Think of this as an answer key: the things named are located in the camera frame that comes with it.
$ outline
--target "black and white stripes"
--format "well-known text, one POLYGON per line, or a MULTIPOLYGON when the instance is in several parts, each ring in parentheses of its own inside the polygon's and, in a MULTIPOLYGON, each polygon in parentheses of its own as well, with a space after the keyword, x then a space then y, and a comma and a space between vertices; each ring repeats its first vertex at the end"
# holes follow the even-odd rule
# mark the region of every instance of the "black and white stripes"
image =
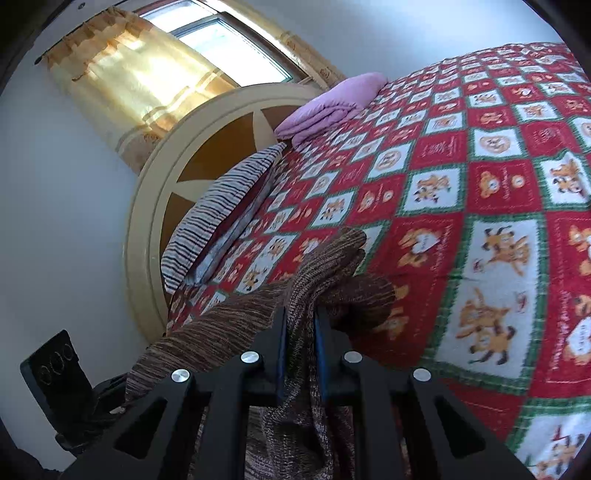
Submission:
POLYGON ((177 290, 216 229, 281 157, 284 148, 285 143, 281 142, 245 158, 215 180, 187 212, 174 230, 160 262, 168 293, 177 290))

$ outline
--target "bedspread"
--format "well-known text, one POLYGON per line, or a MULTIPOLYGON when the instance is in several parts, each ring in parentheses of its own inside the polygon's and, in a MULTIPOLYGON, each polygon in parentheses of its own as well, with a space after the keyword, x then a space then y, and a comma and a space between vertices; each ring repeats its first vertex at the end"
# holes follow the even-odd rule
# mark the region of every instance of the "bedspread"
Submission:
POLYGON ((387 84, 286 155, 212 280, 177 293, 169 329, 289 277, 354 226, 359 271, 398 299, 355 348, 443 377, 538 478, 558 478, 591 432, 589 96, 563 44, 482 50, 387 84))

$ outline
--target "striped pillow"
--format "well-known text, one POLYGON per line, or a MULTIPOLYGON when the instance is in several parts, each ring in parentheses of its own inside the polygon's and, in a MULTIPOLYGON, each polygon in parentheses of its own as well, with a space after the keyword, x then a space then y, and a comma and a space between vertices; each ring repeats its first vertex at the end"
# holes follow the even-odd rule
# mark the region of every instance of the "striped pillow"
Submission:
POLYGON ((224 229, 254 200, 262 188, 271 166, 282 157, 285 143, 261 150, 232 167, 215 180, 197 203, 187 212, 176 229, 160 261, 164 289, 178 289, 185 275, 200 255, 215 243, 224 229))

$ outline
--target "wall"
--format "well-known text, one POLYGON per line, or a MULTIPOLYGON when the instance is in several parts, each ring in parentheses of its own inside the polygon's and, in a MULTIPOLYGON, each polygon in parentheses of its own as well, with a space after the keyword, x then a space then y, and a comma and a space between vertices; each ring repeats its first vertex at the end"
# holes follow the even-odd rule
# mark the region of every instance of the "wall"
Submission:
MULTIPOLYGON (((145 343, 127 311, 121 243, 136 177, 33 61, 109 0, 76 1, 37 39, 0 96, 0 416, 47 468, 72 456, 18 366, 65 328, 92 383, 145 343)), ((443 57, 558 36, 521 0, 248 0, 347 75, 405 75, 443 57)), ((150 0, 131 0, 133 7, 150 0)))
POLYGON ((504 43, 560 41, 522 0, 247 0, 345 75, 396 79, 504 43))
POLYGON ((67 329, 92 384, 145 348, 123 290, 122 241, 136 175, 55 87, 37 56, 104 6, 87 1, 39 37, 0 96, 0 416, 46 468, 64 452, 19 364, 67 329), (95 11, 85 12, 86 8, 95 11))

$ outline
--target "wooden headboard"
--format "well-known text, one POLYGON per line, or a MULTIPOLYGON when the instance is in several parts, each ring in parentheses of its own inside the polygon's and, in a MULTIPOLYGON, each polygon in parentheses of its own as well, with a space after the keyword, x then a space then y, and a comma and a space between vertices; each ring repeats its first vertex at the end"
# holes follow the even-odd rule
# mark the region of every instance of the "wooden headboard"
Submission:
POLYGON ((166 328, 160 258, 178 223, 213 180, 277 143, 275 127, 321 93, 292 83, 233 90, 183 118, 151 154, 131 201, 124 244, 129 305, 149 342, 166 328))

